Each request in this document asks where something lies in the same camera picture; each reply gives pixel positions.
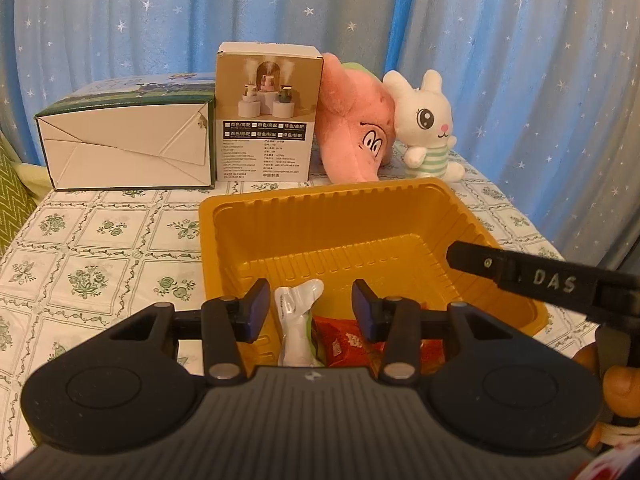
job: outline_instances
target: tablecloth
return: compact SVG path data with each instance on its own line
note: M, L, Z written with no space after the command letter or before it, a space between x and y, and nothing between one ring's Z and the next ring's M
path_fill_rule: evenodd
M381 178L402 178L396 148ZM466 167L455 193L503 247L552 258L558 252L500 189ZM0 468L33 447L20 414L28 375L100 330L149 304L178 310L205 300L198 204L208 196L322 186L329 181L314 151L308 182L219 182L209 190L52 192L27 220L0 262ZM549 306L537 338L569 356L593 341L583 316ZM202 373L199 342L180 344L178 361Z

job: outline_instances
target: yellow basket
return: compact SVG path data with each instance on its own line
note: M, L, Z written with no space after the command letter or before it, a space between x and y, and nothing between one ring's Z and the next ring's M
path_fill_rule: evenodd
M455 240L499 248L478 219L434 178L213 196L200 205L207 298L242 296L257 278L271 290L311 278L324 282L318 316L353 319L351 284L362 278L379 296L404 296L432 310L466 301L527 335L545 327L543 303L449 267ZM253 345L254 365L275 365L280 325L274 309Z

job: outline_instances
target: humidifier box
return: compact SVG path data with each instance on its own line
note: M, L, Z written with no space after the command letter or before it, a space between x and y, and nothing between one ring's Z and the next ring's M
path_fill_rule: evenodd
M227 41L216 63L216 179L308 179L322 75L313 46Z
M56 190L207 188L213 74L98 81L36 115Z

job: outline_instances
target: blue curtain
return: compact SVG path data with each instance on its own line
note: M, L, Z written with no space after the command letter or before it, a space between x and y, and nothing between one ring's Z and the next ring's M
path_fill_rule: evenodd
M640 0L0 0L0 126L93 80L214 70L224 40L313 44L415 86L439 70L457 149L570 259L597 263L640 178Z

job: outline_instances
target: pink plush toy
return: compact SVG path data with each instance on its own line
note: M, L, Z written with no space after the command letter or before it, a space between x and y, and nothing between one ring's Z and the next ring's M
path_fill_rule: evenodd
M366 70L345 68L333 54L322 56L316 138L324 170L334 184L378 180L396 140L394 100Z

